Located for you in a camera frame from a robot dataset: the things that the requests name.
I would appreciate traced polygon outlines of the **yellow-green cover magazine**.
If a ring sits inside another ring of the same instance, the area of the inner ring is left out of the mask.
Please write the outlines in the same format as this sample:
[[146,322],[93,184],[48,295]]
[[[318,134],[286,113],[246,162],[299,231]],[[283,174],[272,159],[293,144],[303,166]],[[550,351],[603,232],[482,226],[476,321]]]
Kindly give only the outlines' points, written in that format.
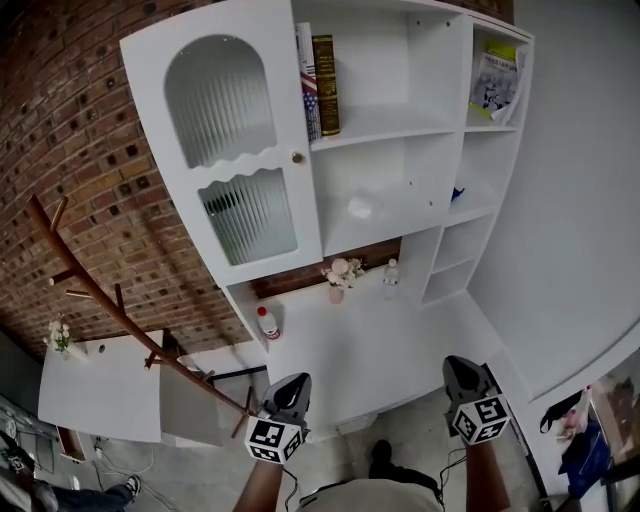
[[513,46],[486,41],[471,87],[470,105],[494,119],[517,91],[518,65]]

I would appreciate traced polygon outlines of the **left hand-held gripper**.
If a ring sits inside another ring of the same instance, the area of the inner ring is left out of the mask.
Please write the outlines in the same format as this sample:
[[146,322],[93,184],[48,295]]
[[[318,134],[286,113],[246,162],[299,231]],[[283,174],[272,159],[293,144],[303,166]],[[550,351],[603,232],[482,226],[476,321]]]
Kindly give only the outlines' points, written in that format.
[[266,390],[258,415],[248,420],[244,439],[253,459],[284,465],[305,442],[311,390],[306,372],[289,375]]

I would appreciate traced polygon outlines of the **white booklets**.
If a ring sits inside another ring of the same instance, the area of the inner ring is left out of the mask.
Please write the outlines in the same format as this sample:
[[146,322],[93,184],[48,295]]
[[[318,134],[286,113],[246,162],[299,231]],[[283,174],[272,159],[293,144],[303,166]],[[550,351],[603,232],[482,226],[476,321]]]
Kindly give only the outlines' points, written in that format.
[[525,91],[525,85],[527,80],[527,73],[529,71],[528,66],[528,47],[522,46],[516,49],[516,64],[517,64],[517,87],[512,98],[512,101],[506,106],[497,110],[492,119],[499,126],[507,126],[511,121],[515,109],[522,99]]

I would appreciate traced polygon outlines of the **white desk hutch shelving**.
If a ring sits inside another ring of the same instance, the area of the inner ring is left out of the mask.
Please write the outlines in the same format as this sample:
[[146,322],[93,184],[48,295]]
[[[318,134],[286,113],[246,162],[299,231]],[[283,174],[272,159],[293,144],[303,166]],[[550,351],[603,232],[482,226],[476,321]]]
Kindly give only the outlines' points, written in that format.
[[[533,38],[436,0],[290,0],[295,24],[331,35],[341,130],[309,142],[321,259],[397,239],[400,287],[426,306],[464,290],[517,155]],[[470,105],[486,41],[528,47],[525,91],[507,126]],[[454,188],[465,192],[451,201]],[[347,212],[354,195],[370,219]]]

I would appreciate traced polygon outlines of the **dark gold print book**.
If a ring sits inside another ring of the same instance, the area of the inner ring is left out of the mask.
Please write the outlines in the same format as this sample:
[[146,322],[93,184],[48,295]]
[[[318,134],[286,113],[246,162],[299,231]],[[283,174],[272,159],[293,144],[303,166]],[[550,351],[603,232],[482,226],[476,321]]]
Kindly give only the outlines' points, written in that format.
[[336,66],[331,35],[312,37],[321,135],[328,137],[340,132]]

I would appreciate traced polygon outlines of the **white object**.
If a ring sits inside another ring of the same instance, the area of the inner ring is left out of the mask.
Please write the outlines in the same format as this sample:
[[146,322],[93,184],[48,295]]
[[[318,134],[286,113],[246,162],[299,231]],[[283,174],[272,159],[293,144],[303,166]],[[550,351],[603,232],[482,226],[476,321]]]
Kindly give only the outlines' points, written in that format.
[[372,201],[362,195],[352,196],[347,204],[347,212],[350,216],[367,220],[370,219],[374,212],[374,204]]

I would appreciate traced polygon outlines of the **white side table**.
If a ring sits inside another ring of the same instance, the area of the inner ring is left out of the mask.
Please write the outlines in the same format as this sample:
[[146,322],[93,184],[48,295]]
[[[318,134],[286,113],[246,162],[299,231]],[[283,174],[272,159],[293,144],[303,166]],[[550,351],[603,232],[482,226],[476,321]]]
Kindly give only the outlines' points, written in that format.
[[144,368],[132,336],[79,345],[79,357],[49,349],[38,418],[74,431],[176,447],[223,444],[215,397],[170,367]]

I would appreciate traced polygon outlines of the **pale pink flower bunch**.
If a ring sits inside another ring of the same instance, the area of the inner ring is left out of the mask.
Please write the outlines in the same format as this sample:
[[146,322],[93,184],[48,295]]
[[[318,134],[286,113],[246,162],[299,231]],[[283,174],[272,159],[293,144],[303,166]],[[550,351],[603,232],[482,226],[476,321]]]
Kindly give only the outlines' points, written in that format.
[[321,270],[321,274],[331,287],[350,289],[365,274],[365,270],[358,258],[336,258],[329,267]]

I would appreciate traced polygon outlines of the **clear water bottle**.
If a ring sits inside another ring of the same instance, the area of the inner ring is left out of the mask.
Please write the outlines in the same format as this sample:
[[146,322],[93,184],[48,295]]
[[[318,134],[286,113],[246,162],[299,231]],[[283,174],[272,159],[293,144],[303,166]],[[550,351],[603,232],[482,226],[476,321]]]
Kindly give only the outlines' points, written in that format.
[[384,268],[383,285],[384,297],[386,299],[394,298],[397,293],[399,283],[398,261],[394,258],[390,259]]

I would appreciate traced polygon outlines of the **white flag print book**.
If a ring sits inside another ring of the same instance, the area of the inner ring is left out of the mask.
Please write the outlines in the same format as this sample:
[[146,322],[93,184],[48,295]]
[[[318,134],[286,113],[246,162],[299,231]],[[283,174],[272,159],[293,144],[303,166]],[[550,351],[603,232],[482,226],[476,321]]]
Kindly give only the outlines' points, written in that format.
[[310,23],[296,23],[295,36],[308,139],[313,142],[321,138],[321,121]]

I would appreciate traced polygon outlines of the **white ribbed glass cabinet door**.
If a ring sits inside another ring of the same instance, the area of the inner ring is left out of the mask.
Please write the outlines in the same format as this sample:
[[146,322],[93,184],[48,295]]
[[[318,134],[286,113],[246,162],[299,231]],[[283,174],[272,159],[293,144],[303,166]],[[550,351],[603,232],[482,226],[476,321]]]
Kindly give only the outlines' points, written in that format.
[[214,280],[318,262],[290,0],[224,0],[127,36],[121,52],[157,167]]

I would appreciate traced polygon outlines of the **blue bag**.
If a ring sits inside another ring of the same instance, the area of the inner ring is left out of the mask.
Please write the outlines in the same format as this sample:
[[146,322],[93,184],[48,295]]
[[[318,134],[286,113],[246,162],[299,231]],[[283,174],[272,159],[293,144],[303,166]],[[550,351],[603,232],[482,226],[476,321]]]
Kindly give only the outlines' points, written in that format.
[[589,419],[586,429],[574,436],[563,453],[558,474],[567,476],[569,495],[581,499],[606,474],[611,463],[611,451],[601,427]]

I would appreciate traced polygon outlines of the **person's right forearm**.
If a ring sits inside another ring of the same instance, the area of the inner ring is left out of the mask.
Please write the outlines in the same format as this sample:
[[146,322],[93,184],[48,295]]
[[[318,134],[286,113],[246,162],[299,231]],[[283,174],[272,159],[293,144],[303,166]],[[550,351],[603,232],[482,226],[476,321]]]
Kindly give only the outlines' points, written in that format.
[[466,512],[506,512],[510,499],[490,442],[466,446]]

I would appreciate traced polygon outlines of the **person's black shoe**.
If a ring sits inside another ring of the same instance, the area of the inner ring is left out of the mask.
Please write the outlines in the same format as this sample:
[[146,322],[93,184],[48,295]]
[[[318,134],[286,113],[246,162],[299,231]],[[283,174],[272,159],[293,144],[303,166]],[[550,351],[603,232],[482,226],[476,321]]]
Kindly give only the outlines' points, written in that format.
[[391,462],[392,447],[387,440],[379,440],[371,450],[371,464],[369,467],[369,477],[371,479],[386,479],[395,468]]

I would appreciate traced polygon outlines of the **white desk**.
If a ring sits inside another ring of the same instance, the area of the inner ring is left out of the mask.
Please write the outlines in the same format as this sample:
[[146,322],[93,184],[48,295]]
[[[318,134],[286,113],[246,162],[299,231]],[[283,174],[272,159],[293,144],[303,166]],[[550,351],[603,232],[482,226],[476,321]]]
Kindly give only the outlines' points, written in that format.
[[[306,422],[314,439],[442,387],[449,355],[487,364],[513,408],[529,401],[506,346],[467,290],[417,306],[402,293],[386,299],[381,271],[371,271],[341,304],[330,303],[326,283],[266,300],[248,283],[223,292],[264,354],[270,382],[311,376]],[[260,306],[275,316],[279,339],[260,330]]]

